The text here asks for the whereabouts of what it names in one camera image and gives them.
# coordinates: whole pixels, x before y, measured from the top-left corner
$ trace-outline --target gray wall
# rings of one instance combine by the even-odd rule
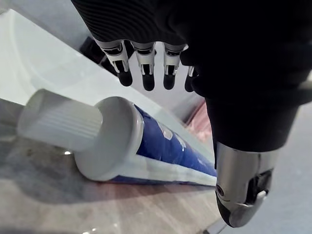
[[[0,8],[1,5],[4,6],[3,8],[12,8],[21,13],[76,50],[90,35],[70,0],[0,0]],[[172,112],[179,119],[186,120],[202,98],[184,90],[187,75],[187,67],[184,66],[181,66],[178,71],[173,90],[168,91],[163,88],[162,45],[157,44],[156,49],[158,54],[155,57],[155,89],[151,92],[144,90],[135,55],[129,61],[134,79],[132,87]]]

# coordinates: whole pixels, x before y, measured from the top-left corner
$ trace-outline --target marble countertop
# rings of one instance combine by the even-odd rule
[[[93,182],[62,149],[0,132],[0,233],[195,234],[219,218],[213,188]]]
[[[92,105],[122,96],[213,160],[159,105],[18,13],[0,16],[0,34],[0,98],[15,103],[0,101],[0,233],[199,234],[220,218],[214,188],[89,181],[63,149],[17,137],[17,103],[37,89]]]

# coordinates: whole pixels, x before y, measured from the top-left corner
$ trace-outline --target black rubber grip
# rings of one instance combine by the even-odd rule
[[[95,39],[103,42],[128,39],[138,43],[163,41],[184,44],[174,33],[155,24],[158,0],[72,0]]]
[[[175,85],[176,76],[175,75],[164,75],[164,87],[165,89],[172,89]]]
[[[192,92],[193,88],[191,86],[191,82],[192,82],[193,77],[187,75],[186,79],[185,79],[185,84],[184,84],[184,88],[187,92]]]
[[[132,84],[132,75],[130,71],[117,73],[117,76],[123,86],[130,86]]]
[[[154,74],[142,75],[143,86],[146,91],[152,91],[155,87]]]
[[[231,212],[221,203],[221,201],[218,198],[218,195],[215,194],[215,196],[216,196],[216,203],[218,205],[221,217],[223,218],[224,222],[226,222],[227,225],[232,227],[232,225],[230,224]]]

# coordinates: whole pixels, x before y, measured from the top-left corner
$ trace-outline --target black fingertip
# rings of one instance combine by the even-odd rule
[[[191,82],[193,80],[193,77],[187,75],[186,79],[185,79],[185,84],[184,84],[184,88],[187,92],[192,92],[193,88],[191,86]]]
[[[152,91],[155,87],[154,74],[142,75],[143,86],[146,91]]]
[[[132,84],[132,75],[130,71],[117,73],[117,76],[123,86],[130,86]]]
[[[172,89],[175,85],[176,76],[175,75],[165,75],[164,76],[164,87],[165,89]]]
[[[233,227],[230,224],[230,215],[231,212],[221,203],[220,199],[218,198],[218,195],[215,193],[216,195],[216,203],[218,205],[219,208],[219,212],[221,217],[223,218],[224,222],[226,222],[227,225],[229,225],[230,227]]]

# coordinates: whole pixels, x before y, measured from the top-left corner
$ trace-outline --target robotic hand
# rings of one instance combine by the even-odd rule
[[[132,83],[124,39],[135,48],[146,90],[154,88],[155,41],[165,45],[166,89],[179,59],[189,66],[185,89],[205,97],[212,125],[221,216],[245,225],[270,192],[299,106],[312,100],[312,2],[72,2],[123,85]]]

